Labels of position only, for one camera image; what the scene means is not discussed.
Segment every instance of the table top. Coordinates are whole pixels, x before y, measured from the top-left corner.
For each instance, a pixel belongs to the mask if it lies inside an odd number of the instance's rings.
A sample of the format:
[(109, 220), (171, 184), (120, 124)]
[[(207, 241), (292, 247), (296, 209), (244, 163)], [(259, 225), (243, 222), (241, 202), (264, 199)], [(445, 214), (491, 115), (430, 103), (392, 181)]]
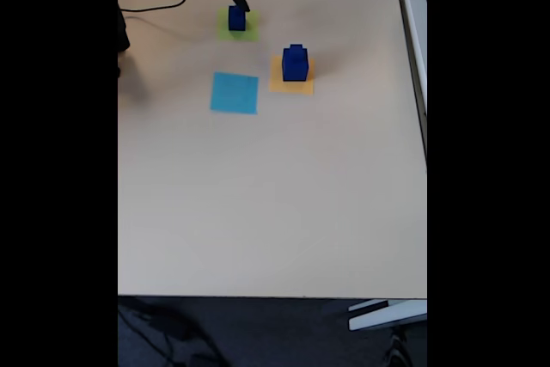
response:
[[(427, 298), (399, 0), (247, 1), (257, 42), (217, 39), (230, 0), (125, 14), (119, 294)], [(268, 89), (271, 55), (290, 43), (315, 59), (313, 96)], [(210, 110), (215, 71), (259, 78), (257, 115)]]

